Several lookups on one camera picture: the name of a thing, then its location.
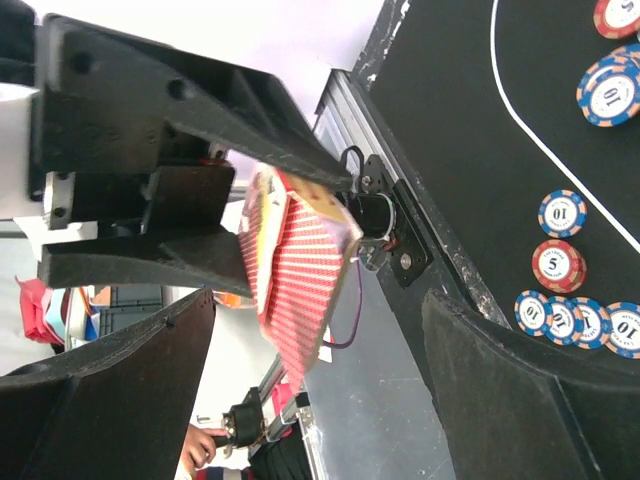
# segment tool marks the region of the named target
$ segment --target bolt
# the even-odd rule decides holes
[[[400,257],[400,266],[405,270],[409,270],[411,268],[411,263],[411,255],[409,255],[408,253],[403,253]]]

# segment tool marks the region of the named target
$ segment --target red cloth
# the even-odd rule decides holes
[[[52,290],[37,278],[26,282],[21,282],[18,277],[15,280],[20,285],[20,312],[25,336],[35,342],[62,345],[60,338],[44,320]]]

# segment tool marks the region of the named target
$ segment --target metal frame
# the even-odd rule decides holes
[[[441,212],[428,193],[416,185],[415,176],[405,174],[404,170],[409,167],[407,159],[403,157],[400,146],[392,143],[392,135],[382,134],[376,125],[376,120],[382,125],[381,119],[375,117],[375,112],[360,90],[358,85],[349,80],[346,72],[336,70],[331,74],[321,102],[321,108],[328,110],[331,116],[331,124],[327,126],[331,131],[339,132],[349,144],[360,147],[366,156],[378,155],[392,181],[406,182],[409,193],[419,200],[418,208],[421,213],[431,223],[432,230],[437,232],[440,244],[446,246],[446,253],[459,277],[464,279],[478,311],[488,320],[511,329],[504,313],[453,232],[448,228],[434,228],[433,224],[446,225]]]
[[[260,401],[263,407],[267,400],[271,398],[274,388],[282,381],[284,376],[284,368],[280,360],[280,354],[278,354],[258,387]],[[282,435],[284,435],[289,426],[296,421],[300,425],[302,441],[307,453],[312,479],[328,479],[329,476],[324,467],[320,451],[320,431],[316,425],[313,410],[306,392],[303,391],[295,397],[292,397],[280,414],[267,426],[265,435],[267,443],[276,442],[282,438]],[[250,447],[249,458],[255,455],[262,445],[263,444],[258,444]]]

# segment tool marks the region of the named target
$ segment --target finger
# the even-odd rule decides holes
[[[193,464],[196,466],[196,468],[204,467],[205,463],[207,462],[207,454],[202,448],[191,447],[189,453],[191,454]]]
[[[204,449],[207,456],[209,457],[209,462],[213,460],[213,457],[216,456],[216,444],[213,441],[213,438],[207,434],[202,435],[198,441],[200,442],[200,446]]]
[[[182,455],[180,455],[180,463],[182,463],[185,470],[189,472],[191,476],[196,474],[196,466],[189,452],[182,452]]]

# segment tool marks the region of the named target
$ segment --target black mounting bracket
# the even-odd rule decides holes
[[[377,248],[388,254],[388,260],[398,284],[406,288],[425,271],[433,257],[414,224],[417,205],[403,180],[394,182],[382,159],[371,155],[364,163],[362,189],[369,194],[384,194],[395,206],[395,225],[390,239]],[[369,258],[381,252],[369,250]]]

